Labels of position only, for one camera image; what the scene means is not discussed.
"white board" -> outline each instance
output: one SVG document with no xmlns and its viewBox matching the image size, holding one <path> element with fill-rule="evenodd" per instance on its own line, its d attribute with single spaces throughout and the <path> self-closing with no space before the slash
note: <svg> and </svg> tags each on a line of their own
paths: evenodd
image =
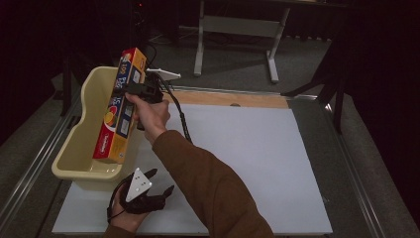
<svg viewBox="0 0 420 238">
<path fill-rule="evenodd" d="M 324 203 L 290 109 L 182 105 L 194 145 L 212 152 L 247 185 L 273 232 L 332 233 Z M 182 132 L 176 107 L 168 129 Z M 133 167 L 157 168 L 150 194 L 175 184 L 146 140 Z M 113 183 L 73 183 L 52 232 L 102 233 L 107 227 Z M 153 212 L 139 234 L 207 234 L 176 186 L 162 211 Z"/>
</svg>

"brown sleeve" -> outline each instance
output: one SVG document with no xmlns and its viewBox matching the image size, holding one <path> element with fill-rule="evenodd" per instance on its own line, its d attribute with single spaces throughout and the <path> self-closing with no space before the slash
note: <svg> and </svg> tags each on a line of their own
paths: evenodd
<svg viewBox="0 0 420 238">
<path fill-rule="evenodd" d="M 136 234 L 124 230 L 123 228 L 108 225 L 103 238 L 134 238 Z"/>
<path fill-rule="evenodd" d="M 213 154 L 177 131 L 161 134 L 153 150 L 211 237 L 274 237 L 242 180 Z"/>
</svg>

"wooden edge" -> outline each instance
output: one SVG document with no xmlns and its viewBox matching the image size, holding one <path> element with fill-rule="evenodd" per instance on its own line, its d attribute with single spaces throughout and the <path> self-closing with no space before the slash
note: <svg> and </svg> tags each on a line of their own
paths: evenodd
<svg viewBox="0 0 420 238">
<path fill-rule="evenodd" d="M 181 104 L 289 108 L 286 99 L 280 95 L 200 91 L 173 91 L 172 93 Z M 167 93 L 163 95 L 163 98 L 167 99 L 169 102 L 173 102 Z"/>
</svg>

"red box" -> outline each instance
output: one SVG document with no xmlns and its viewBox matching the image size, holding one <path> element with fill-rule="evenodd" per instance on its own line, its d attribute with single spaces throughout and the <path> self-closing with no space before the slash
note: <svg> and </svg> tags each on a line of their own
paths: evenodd
<svg viewBox="0 0 420 238">
<path fill-rule="evenodd" d="M 123 51 L 114 89 L 129 82 L 145 81 L 146 57 L 136 48 Z M 133 125 L 134 105 L 124 95 L 111 98 L 96 142 L 93 159 L 105 163 L 122 164 Z"/>
</svg>

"wire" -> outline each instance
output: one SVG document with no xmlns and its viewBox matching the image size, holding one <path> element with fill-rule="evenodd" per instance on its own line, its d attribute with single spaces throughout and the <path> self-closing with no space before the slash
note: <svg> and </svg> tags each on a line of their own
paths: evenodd
<svg viewBox="0 0 420 238">
<path fill-rule="evenodd" d="M 112 219 L 114 219 L 115 217 L 117 217 L 117 216 L 121 215 L 124 211 L 126 211 L 126 210 L 124 209 L 124 210 L 122 210 L 120 213 L 118 213 L 118 214 L 116 214 L 116 215 L 113 215 L 113 216 L 109 217 L 109 218 L 108 218 L 108 223 L 109 223 L 109 222 L 111 222 L 111 220 L 112 220 Z"/>
<path fill-rule="evenodd" d="M 185 35 L 178 37 L 178 39 L 181 40 L 181 39 L 184 39 L 193 35 L 197 35 L 197 34 L 198 34 L 198 30 L 194 30 L 190 33 L 187 33 Z M 153 44 L 158 44 L 158 45 L 168 45 L 172 43 L 172 40 L 168 39 L 164 34 L 160 34 L 160 35 L 150 38 L 149 42 Z"/>
<path fill-rule="evenodd" d="M 189 132 L 188 132 L 188 127 L 186 126 L 185 114 L 184 114 L 184 113 L 182 112 L 182 110 L 181 110 L 181 106 L 180 106 L 180 104 L 179 104 L 179 101 L 178 101 L 178 100 L 176 99 L 176 97 L 173 95 L 173 93 L 172 93 L 172 91 L 170 90 L 169 85 L 167 84 L 167 82 L 166 82 L 165 80 L 163 80 L 163 79 L 160 77 L 160 75 L 158 75 L 157 73 L 154 73 L 154 72 L 153 72 L 153 75 L 155 75 L 155 76 L 158 78 L 158 80 L 159 80 L 159 81 L 161 82 L 161 84 L 163 85 L 164 89 L 166 89 L 166 93 L 168 93 L 168 94 L 169 94 L 169 96 L 172 98 L 173 102 L 175 103 L 176 108 L 178 109 L 178 112 L 179 112 L 179 117 L 181 118 L 181 124 L 182 124 L 182 129 L 183 129 L 183 133 L 184 133 L 185 139 L 186 139 L 187 141 L 189 141 L 191 144 L 193 144 L 193 143 L 192 143 L 192 140 L 191 140 L 191 136 L 189 135 Z"/>
<path fill-rule="evenodd" d="M 156 49 L 156 47 L 154 47 L 154 45 L 152 45 L 152 44 L 150 44 L 150 43 L 146 43 L 146 46 L 148 46 L 148 47 L 150 47 L 150 48 L 152 48 L 153 50 L 154 50 L 154 56 L 152 57 L 152 59 L 148 62 L 147 61 L 147 65 L 146 65 L 146 68 L 149 68 L 151 65 L 153 65 L 153 63 L 154 63 L 154 60 L 155 60 L 155 58 L 157 57 L 157 55 L 158 55 L 158 50 Z"/>
</svg>

